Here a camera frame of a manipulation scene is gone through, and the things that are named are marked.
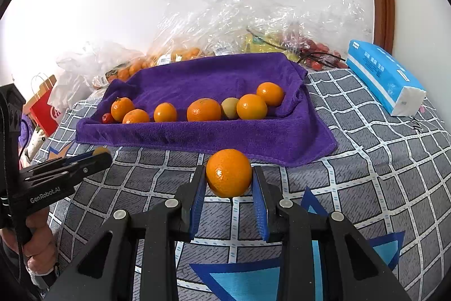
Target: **checkered tablecloth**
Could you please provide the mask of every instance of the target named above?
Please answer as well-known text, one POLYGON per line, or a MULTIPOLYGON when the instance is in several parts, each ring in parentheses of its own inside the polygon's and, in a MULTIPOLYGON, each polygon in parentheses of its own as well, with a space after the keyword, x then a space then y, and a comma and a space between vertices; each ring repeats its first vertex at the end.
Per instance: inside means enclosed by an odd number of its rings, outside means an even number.
MULTIPOLYGON (((389 116, 350 70, 311 73, 310 98, 339 142, 332 155, 302 167, 263 166, 268 181, 285 198, 300 202, 308 186, 329 212, 342 211, 366 238, 405 231, 394 273, 412 300, 425 300, 451 265, 450 135, 432 104, 409 118, 389 116), (419 124, 421 130, 413 129, 419 124)), ((35 162, 47 159, 73 141, 76 123, 90 116, 99 99, 80 101, 68 110, 35 162)), ((93 149, 73 143, 68 155, 93 149)), ((84 180, 75 195, 51 206, 49 225, 62 269, 115 210, 146 211, 173 197, 188 182, 203 153, 109 147, 111 168, 84 180)), ((138 247, 134 299, 139 299, 143 243, 138 247)), ((258 234, 250 193, 228 199, 207 189, 201 224, 190 244, 176 247, 180 300, 217 300, 190 263, 234 263, 274 258, 280 245, 258 234)))

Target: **human hand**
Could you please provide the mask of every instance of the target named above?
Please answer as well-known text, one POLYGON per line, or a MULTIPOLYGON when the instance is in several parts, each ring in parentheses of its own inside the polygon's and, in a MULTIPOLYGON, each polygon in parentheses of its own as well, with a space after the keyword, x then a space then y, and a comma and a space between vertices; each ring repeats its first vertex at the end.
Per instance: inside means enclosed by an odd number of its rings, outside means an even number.
MULTIPOLYGON (((55 239, 47 224, 48 215, 49 207, 29 215, 25 221, 26 226, 35 229, 35 232, 31 240, 23 246, 23 255, 29 257, 28 268, 37 274, 47 273, 56 263, 55 239)), ((3 228, 0 235, 11 250, 19 253, 13 231, 3 228)))

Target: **metal bolt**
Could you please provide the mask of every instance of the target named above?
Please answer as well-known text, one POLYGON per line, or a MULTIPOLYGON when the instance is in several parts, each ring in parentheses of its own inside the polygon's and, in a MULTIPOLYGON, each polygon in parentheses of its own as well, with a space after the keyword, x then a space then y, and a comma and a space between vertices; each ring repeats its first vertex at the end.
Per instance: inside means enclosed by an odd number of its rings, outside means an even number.
POLYGON ((121 220, 123 219, 125 216, 127 215, 127 212, 124 211, 123 209, 118 209, 117 211, 114 212, 113 217, 116 220, 121 220))
POLYGON ((338 222, 341 222, 342 220, 344 220, 344 215, 341 212, 333 212, 331 214, 331 217, 334 221, 338 221, 338 222))
POLYGON ((165 201, 165 206, 168 208, 174 208, 175 206, 179 205, 179 201, 177 199, 168 199, 165 201))
POLYGON ((293 202, 292 202, 290 199, 282 199, 282 200, 279 202, 279 205, 280 205, 282 208, 291 208, 291 207, 293 206, 293 202))

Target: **blue tissue package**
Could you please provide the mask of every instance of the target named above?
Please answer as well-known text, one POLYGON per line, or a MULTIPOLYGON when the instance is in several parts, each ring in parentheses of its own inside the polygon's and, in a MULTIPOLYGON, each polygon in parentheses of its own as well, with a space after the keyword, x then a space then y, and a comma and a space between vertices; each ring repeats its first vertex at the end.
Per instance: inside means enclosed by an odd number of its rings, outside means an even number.
POLYGON ((384 49, 365 41, 349 43, 349 68, 391 116, 414 116, 426 97, 421 83, 384 49))

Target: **purple towel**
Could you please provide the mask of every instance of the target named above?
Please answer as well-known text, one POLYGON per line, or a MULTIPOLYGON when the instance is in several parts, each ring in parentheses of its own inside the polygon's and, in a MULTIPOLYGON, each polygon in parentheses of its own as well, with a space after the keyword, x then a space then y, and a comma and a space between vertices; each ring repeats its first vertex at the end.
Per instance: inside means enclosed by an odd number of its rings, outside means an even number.
POLYGON ((306 74, 279 52, 225 55, 144 69, 126 83, 111 83, 94 115, 78 122, 76 141, 202 153, 235 148, 248 157, 300 166, 337 147, 332 132, 312 106, 304 84, 306 74), (193 101, 240 98, 255 93, 266 81, 280 85, 286 93, 282 105, 269 109, 266 119, 186 121, 186 109, 193 101), (179 121, 101 124, 117 97, 129 97, 150 117, 158 104, 170 102, 177 108, 179 121))

